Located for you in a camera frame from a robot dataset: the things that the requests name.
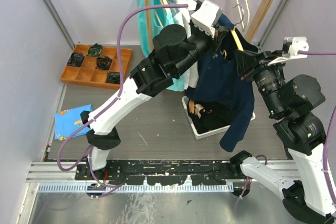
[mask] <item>black rolled item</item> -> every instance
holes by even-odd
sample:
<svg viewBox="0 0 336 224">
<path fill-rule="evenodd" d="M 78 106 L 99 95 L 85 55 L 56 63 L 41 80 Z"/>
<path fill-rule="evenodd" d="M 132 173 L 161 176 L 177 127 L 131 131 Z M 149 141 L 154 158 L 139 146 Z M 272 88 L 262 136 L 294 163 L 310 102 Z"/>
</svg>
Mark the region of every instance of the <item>black rolled item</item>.
<svg viewBox="0 0 336 224">
<path fill-rule="evenodd" d="M 106 81 L 107 83 L 120 84 L 119 72 L 108 72 Z"/>
<path fill-rule="evenodd" d="M 103 51 L 103 46 L 96 43 L 88 49 L 88 56 L 98 57 L 100 56 L 102 51 Z"/>
<path fill-rule="evenodd" d="M 112 60 L 110 57 L 97 57 L 97 67 L 102 70 L 109 70 Z"/>
<path fill-rule="evenodd" d="M 84 55 L 81 52 L 74 52 L 71 54 L 70 59 L 68 60 L 68 66 L 80 67 L 84 60 Z"/>
</svg>

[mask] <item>reflective metal surface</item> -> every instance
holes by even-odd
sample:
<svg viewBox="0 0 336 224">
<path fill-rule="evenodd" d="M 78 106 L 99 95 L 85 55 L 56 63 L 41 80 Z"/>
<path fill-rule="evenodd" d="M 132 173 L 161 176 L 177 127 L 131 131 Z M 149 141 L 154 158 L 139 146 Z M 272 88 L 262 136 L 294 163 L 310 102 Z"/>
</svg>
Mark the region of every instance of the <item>reflective metal surface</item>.
<svg viewBox="0 0 336 224">
<path fill-rule="evenodd" d="M 40 194 L 30 224 L 300 223 L 269 190 L 253 182 L 247 197 L 231 193 L 132 193 L 90 200 L 85 194 Z M 68 208 L 64 211 L 49 208 Z"/>
</svg>

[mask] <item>wooden rod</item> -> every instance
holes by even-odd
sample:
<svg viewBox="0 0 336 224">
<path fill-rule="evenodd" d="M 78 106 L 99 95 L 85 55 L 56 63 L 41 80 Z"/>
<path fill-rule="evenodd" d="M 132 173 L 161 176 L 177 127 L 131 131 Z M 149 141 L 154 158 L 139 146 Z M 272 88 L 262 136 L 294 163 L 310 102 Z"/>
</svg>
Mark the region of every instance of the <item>wooden rod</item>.
<svg viewBox="0 0 336 224">
<path fill-rule="evenodd" d="M 149 6 L 149 5 L 150 5 L 150 1 L 149 0 L 144 0 L 144 6 Z M 146 10 L 145 12 L 146 12 L 146 24 L 147 24 L 147 36 L 148 36 L 149 52 L 151 52 L 153 50 L 151 11 Z"/>
<path fill-rule="evenodd" d="M 256 12 L 256 15 L 254 16 L 248 30 L 247 33 L 245 35 L 245 39 L 247 41 L 252 41 L 252 39 L 254 38 L 259 26 L 261 25 L 261 23 L 263 22 L 266 13 L 268 12 L 271 4 L 273 3 L 273 0 L 262 0 L 258 10 Z"/>
</svg>

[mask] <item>wooden floor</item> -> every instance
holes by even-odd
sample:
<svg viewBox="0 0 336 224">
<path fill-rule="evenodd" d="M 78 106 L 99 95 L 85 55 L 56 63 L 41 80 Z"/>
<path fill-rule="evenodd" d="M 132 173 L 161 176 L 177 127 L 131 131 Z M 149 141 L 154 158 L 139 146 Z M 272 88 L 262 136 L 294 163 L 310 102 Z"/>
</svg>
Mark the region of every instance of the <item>wooden floor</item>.
<svg viewBox="0 0 336 224">
<path fill-rule="evenodd" d="M 134 48 L 131 69 L 142 59 L 140 47 Z M 109 158 L 122 159 L 229 159 L 235 153 L 246 150 L 253 155 L 264 154 L 268 158 L 286 159 L 282 142 L 268 118 L 268 111 L 261 95 L 254 86 L 256 119 L 233 153 L 224 151 L 219 141 L 223 133 L 197 140 L 186 118 L 181 98 L 183 92 L 164 90 L 146 102 L 117 125 L 121 144 L 112 149 Z M 67 86 L 62 110 L 92 104 L 93 109 L 102 105 L 115 91 Z M 69 141 L 62 159 L 77 159 L 87 147 L 85 136 Z M 49 159 L 56 159 L 60 141 L 53 141 Z"/>
</svg>

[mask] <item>scratch mark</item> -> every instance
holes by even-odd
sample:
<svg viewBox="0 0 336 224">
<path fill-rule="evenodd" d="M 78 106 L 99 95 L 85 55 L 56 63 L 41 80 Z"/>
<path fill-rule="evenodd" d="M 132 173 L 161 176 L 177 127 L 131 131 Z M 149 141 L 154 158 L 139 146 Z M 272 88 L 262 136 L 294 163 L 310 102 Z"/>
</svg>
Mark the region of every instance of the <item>scratch mark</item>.
<svg viewBox="0 0 336 224">
<path fill-rule="evenodd" d="M 146 146 L 148 146 L 146 140 L 142 137 L 142 135 L 140 135 L 139 132 L 138 132 L 138 135 L 139 135 L 139 136 L 142 138 L 142 140 L 145 142 Z"/>
</svg>

